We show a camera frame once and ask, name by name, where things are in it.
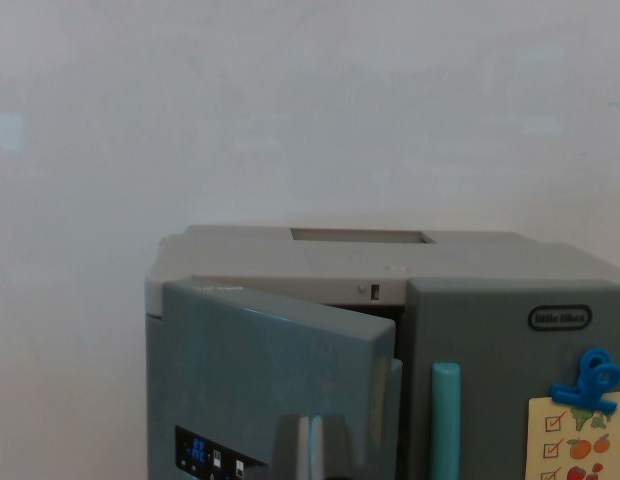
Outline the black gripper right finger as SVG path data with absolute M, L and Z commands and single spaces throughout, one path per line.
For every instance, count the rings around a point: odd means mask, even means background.
M 354 450 L 349 427 L 341 414 L 325 415 L 322 420 L 323 479 L 356 478 Z

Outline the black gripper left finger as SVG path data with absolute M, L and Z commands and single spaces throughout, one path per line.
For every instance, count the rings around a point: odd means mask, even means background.
M 309 480 L 310 477 L 310 419 L 298 414 L 284 415 L 275 434 L 272 478 Z

